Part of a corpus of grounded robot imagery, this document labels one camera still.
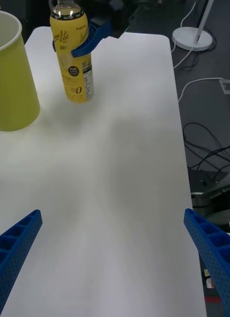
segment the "electrical outlet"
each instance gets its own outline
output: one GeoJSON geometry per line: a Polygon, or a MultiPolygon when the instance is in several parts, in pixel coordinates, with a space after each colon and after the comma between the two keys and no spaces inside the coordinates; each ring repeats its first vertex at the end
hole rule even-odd
{"type": "Polygon", "coordinates": [[[230,79],[220,79],[220,84],[225,95],[230,95],[230,79]]]}

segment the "bottle label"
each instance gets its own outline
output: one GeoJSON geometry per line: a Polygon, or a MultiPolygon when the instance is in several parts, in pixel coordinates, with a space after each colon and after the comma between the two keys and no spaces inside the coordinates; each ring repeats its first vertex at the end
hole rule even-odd
{"type": "Polygon", "coordinates": [[[68,14],[68,15],[59,15],[59,14],[56,14],[56,13],[52,12],[51,16],[54,19],[66,21],[66,20],[75,20],[75,19],[81,18],[81,16],[83,14],[84,14],[84,11],[80,10],[79,12],[74,13],[72,15],[70,15],[70,14],[68,14]]]}

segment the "perforated blue plastic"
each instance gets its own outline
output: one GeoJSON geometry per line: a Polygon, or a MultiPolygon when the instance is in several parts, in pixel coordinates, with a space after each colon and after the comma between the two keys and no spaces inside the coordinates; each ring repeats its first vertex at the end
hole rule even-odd
{"type": "Polygon", "coordinates": [[[191,209],[185,211],[184,224],[230,317],[230,236],[191,209]]]}
{"type": "Polygon", "coordinates": [[[41,225],[35,210],[0,236],[0,315],[41,225]]]}

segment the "black cable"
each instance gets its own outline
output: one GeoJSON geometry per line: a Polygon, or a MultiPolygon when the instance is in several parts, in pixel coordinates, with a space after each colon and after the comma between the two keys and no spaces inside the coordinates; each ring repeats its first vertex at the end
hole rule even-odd
{"type": "Polygon", "coordinates": [[[217,171],[217,173],[215,174],[214,178],[212,179],[212,182],[215,181],[215,179],[217,178],[217,176],[218,176],[218,174],[219,174],[219,172],[220,172],[221,170],[223,170],[224,168],[229,167],[229,166],[230,166],[230,164],[228,164],[228,165],[223,166],[222,168],[220,168],[219,171],[217,171]]]}
{"type": "MultiPolygon", "coordinates": [[[[186,144],[184,144],[184,146],[185,146],[188,150],[190,150],[190,152],[192,152],[194,155],[196,155],[198,158],[203,159],[203,157],[201,157],[200,155],[198,155],[195,151],[193,151],[191,148],[189,148],[186,144]]],[[[215,166],[214,164],[212,164],[211,162],[206,161],[206,163],[207,163],[208,165],[210,165],[211,167],[214,167],[215,169],[217,169],[217,170],[219,171],[219,168],[216,167],[216,166],[215,166]]]]}
{"type": "Polygon", "coordinates": [[[218,150],[215,150],[215,151],[212,151],[211,153],[209,153],[208,155],[206,155],[198,164],[192,166],[191,168],[194,168],[195,166],[198,166],[196,170],[199,170],[199,167],[201,166],[201,164],[208,158],[212,157],[213,155],[215,155],[215,153],[219,153],[219,152],[222,152],[222,151],[225,151],[227,149],[230,149],[230,146],[228,147],[225,147],[225,148],[222,148],[222,149],[218,149],[218,150]]]}
{"type": "Polygon", "coordinates": [[[213,137],[213,139],[215,140],[215,142],[216,142],[216,144],[218,144],[218,146],[221,148],[221,149],[223,149],[223,146],[222,146],[222,144],[221,144],[221,142],[218,140],[218,138],[207,128],[207,127],[205,127],[205,125],[203,125],[203,124],[201,124],[201,123],[199,123],[199,122],[189,122],[189,123],[187,123],[187,124],[185,124],[185,126],[183,127],[183,136],[184,136],[184,141],[186,141],[186,136],[185,136],[185,133],[184,133],[184,131],[185,131],[185,128],[188,126],[188,125],[199,125],[199,126],[201,126],[203,129],[205,129],[206,131],[208,131],[208,133],[213,137]]]}
{"type": "MultiPolygon", "coordinates": [[[[184,139],[184,143],[185,143],[185,144],[188,144],[188,145],[191,145],[191,146],[193,146],[193,147],[195,147],[195,148],[197,148],[197,149],[199,149],[199,150],[203,150],[203,151],[205,151],[205,152],[207,152],[207,153],[211,153],[211,152],[212,152],[210,149],[201,147],[201,146],[196,145],[196,144],[194,144],[194,143],[191,143],[191,142],[189,142],[187,139],[184,139]]],[[[224,160],[226,160],[227,162],[230,163],[230,159],[228,159],[228,158],[226,158],[226,157],[223,157],[223,156],[220,155],[220,154],[215,154],[215,156],[218,156],[218,157],[220,157],[221,159],[224,159],[224,160]]]]}

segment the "white floor lamp base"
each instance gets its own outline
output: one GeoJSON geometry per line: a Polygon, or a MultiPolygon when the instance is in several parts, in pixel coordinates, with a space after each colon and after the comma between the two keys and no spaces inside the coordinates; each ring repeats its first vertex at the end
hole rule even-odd
{"type": "Polygon", "coordinates": [[[194,45],[194,39],[198,29],[192,27],[182,27],[174,30],[172,34],[172,41],[176,41],[176,45],[184,50],[190,51],[194,47],[193,51],[205,51],[212,44],[213,38],[210,34],[202,31],[197,44],[194,45]]]}

